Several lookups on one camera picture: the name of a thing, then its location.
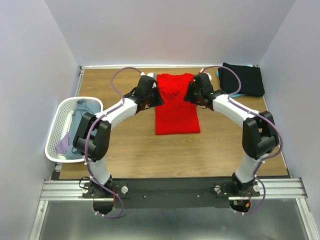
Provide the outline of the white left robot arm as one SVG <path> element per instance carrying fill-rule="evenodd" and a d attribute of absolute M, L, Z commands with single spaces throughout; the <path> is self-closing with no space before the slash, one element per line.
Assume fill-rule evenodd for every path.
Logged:
<path fill-rule="evenodd" d="M 82 116 L 73 139 L 73 146 L 81 153 L 93 182 L 93 191 L 101 198 L 113 193 L 112 177 L 105 155 L 109 149 L 111 131 L 122 121 L 137 113 L 161 106 L 156 74 L 142 74 L 136 87 L 112 107 L 96 114 Z"/>

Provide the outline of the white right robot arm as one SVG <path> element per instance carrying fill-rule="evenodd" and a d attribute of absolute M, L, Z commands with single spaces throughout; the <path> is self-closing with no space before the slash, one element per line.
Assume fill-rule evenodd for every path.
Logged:
<path fill-rule="evenodd" d="M 193 77 L 183 100 L 219 112 L 241 127 L 244 156 L 231 176 L 228 190 L 236 196 L 243 195 L 253 185 L 263 161 L 280 143 L 273 115 L 247 108 L 222 90 L 214 90 L 207 73 Z"/>

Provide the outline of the red t shirt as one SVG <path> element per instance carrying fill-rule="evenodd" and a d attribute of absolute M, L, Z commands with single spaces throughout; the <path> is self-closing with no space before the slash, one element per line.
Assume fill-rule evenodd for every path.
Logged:
<path fill-rule="evenodd" d="M 197 134 L 201 132 L 197 107 L 184 101 L 188 85 L 194 75 L 168 73 L 157 76 L 158 88 L 164 104 L 155 108 L 157 135 Z"/>

